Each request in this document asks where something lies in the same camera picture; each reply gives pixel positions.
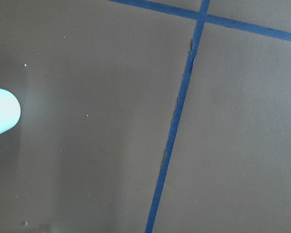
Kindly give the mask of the light blue cup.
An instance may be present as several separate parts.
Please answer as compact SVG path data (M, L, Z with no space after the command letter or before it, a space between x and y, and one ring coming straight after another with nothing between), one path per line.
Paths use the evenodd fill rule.
M20 119L21 108L17 98L0 88L0 134L14 127Z

